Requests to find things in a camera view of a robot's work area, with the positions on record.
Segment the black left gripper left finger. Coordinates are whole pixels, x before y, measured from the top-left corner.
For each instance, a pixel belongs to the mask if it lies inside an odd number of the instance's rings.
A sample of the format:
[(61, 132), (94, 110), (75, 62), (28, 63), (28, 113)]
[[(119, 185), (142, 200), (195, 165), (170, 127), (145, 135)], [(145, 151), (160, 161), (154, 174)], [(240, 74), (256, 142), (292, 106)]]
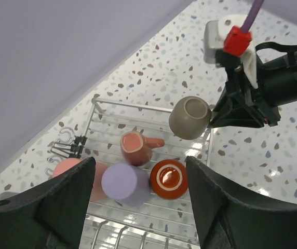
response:
[(0, 200), (0, 248), (78, 248), (91, 194), (80, 175), (87, 158), (63, 174)]

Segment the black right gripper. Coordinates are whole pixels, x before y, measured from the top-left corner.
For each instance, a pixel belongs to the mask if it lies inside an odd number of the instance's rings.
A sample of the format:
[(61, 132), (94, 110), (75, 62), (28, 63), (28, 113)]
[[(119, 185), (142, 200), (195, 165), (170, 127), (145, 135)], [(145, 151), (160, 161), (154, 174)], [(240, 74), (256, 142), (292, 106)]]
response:
[[(250, 28), (262, 7), (254, 1), (240, 30)], [(240, 59), (217, 52), (218, 61), (226, 64), (227, 81), (216, 103), (209, 127), (262, 128), (278, 125), (277, 106), (297, 101), (297, 45), (282, 45), (272, 41), (255, 46), (258, 88), (250, 84)]]

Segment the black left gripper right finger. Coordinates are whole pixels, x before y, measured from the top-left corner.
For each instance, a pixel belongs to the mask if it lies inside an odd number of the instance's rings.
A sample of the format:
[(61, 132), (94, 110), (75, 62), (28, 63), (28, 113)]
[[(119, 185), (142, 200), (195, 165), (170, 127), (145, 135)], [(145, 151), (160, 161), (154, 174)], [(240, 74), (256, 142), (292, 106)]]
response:
[(297, 248), (297, 204), (254, 192), (186, 157), (200, 248)]

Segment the grey beige mug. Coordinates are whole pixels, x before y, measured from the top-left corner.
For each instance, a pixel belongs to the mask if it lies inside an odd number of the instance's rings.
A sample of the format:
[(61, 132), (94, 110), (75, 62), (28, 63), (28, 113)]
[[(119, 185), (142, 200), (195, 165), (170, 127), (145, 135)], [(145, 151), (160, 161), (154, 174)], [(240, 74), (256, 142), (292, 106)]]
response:
[(212, 117), (209, 105), (197, 96), (187, 96), (177, 102), (169, 116), (174, 135), (184, 140), (199, 138)]

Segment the pink textured mug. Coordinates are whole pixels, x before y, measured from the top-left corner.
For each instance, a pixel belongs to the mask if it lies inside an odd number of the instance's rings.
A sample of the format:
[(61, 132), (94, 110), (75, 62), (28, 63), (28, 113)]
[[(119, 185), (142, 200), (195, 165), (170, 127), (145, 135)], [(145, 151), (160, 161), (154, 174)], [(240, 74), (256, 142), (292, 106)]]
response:
[(153, 155), (154, 148), (165, 145), (160, 138), (146, 137), (137, 131), (123, 134), (120, 139), (121, 154), (125, 161), (132, 166), (143, 166), (148, 163)]

